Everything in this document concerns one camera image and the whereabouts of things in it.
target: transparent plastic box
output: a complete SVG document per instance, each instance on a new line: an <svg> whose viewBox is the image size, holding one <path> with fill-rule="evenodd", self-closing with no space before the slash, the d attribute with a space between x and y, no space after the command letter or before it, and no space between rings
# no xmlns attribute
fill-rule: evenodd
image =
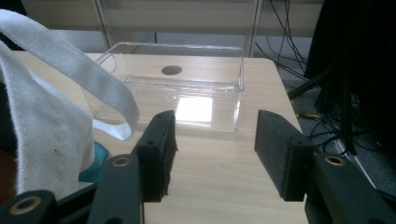
<svg viewBox="0 0 396 224"><path fill-rule="evenodd" d="M232 132L243 83L243 51L213 46L118 43L97 62L134 95L139 123L175 110L178 126ZM124 122L110 106L84 92L93 116Z"/></svg>

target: wooden table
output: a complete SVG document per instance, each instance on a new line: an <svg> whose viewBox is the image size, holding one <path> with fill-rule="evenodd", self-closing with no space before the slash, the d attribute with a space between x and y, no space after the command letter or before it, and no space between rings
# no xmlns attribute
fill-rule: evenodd
<svg viewBox="0 0 396 224"><path fill-rule="evenodd" d="M26 52L21 60L64 95L89 111L78 85ZM88 54L95 59L99 54ZM274 64L265 59L245 59L242 93L235 132L184 133L177 128L178 152L169 195L161 203L146 203L147 223L307 223L304 203L285 203L254 151L259 109L285 117L298 130L289 98ZM99 131L95 139L113 155L129 153L143 128L120 142Z"/></svg>

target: table surface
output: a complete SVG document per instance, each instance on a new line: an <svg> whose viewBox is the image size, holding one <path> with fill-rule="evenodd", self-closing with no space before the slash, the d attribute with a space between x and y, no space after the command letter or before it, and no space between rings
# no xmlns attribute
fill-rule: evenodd
<svg viewBox="0 0 396 224"><path fill-rule="evenodd" d="M27 52L22 62L52 83L70 100L90 111L81 88ZM96 59L100 54L87 54ZM177 128L169 195L145 203L146 223L307 223L304 203L285 203L254 151L259 109L275 112L298 130L289 98L275 65L246 58L238 127L234 132L182 132ZM100 131L95 140L112 155L129 153L144 128L124 142Z"/></svg>

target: white cloth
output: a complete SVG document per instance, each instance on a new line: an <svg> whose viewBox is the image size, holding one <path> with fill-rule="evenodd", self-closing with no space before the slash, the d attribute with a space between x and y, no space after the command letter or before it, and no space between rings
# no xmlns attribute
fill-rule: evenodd
<svg viewBox="0 0 396 224"><path fill-rule="evenodd" d="M122 140L132 135L138 109L132 93L119 80L20 14L0 9L0 32L119 111L127 124L110 131ZM94 160L92 116L26 68L2 42L0 80L7 86L18 139L17 192L49 189L60 199L78 190L78 174Z"/></svg>

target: clear plastic container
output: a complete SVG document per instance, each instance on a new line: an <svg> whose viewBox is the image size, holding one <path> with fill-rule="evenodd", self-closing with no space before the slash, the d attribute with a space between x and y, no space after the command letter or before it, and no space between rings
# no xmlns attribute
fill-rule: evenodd
<svg viewBox="0 0 396 224"><path fill-rule="evenodd" d="M97 62L133 93L139 123L173 109L178 126L232 132L243 83L240 48L119 43ZM93 116L124 122L117 111L84 92Z"/></svg>

